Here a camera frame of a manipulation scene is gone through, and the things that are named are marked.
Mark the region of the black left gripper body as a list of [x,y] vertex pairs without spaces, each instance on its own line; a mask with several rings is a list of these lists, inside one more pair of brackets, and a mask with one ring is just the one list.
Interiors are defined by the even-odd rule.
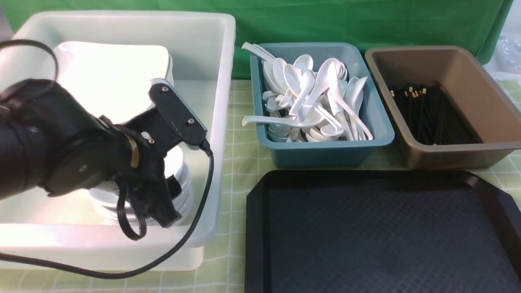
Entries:
[[165,175],[164,159],[181,142],[179,135],[157,110],[145,111],[124,124],[112,124],[106,117],[100,120],[118,148],[110,156],[112,170],[98,189],[122,195],[134,213],[169,228],[181,219],[172,202],[181,185],[173,175]]

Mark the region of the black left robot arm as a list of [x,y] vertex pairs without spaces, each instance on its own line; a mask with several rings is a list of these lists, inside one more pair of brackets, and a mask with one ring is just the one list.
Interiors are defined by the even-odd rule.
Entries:
[[156,107],[114,124],[57,83],[27,79],[1,94],[1,199],[36,187],[49,197],[102,190],[170,227],[181,186],[164,160],[180,142]]

